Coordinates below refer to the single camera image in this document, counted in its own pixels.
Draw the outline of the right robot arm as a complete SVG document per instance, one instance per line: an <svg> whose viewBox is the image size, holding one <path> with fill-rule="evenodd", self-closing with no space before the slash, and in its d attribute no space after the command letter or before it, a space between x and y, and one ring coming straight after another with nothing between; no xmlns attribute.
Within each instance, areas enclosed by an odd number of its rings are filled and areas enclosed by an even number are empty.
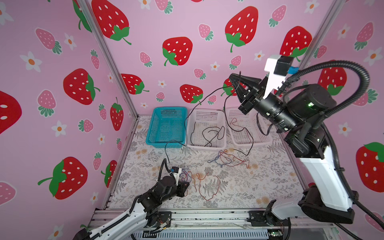
<svg viewBox="0 0 384 240"><path fill-rule="evenodd" d="M285 141L294 155L310 172L314 185L290 201L270 201L263 213L250 218L251 223L290 228L291 220L307 216L317 222L331 223L344 230L355 217L353 205L359 207L380 227L377 217L359 201L359 194L349 186L334 139L326 127L325 119L356 102L369 87L370 75L361 65L351 61L320 63L293 75L289 74L291 57L278 57L267 68L270 73L263 79L231 74L229 77L240 101L239 110L248 114L255 110L285 133ZM329 89L318 84L292 87L300 77L323 69L344 68L357 74L360 84L345 101L337 104Z"/></svg>

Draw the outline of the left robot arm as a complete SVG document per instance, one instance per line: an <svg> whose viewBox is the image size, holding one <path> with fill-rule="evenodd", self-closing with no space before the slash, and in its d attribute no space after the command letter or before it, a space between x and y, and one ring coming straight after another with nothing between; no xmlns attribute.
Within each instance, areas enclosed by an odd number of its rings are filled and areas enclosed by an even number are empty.
<svg viewBox="0 0 384 240"><path fill-rule="evenodd" d="M157 183L148 191L135 197L129 210L126 210L110 222L87 231L82 229L74 236L75 240L123 240L135 231L156 224L159 208L163 202L174 197L183 198L190 183L179 181L183 170L168 168L164 159Z"/></svg>

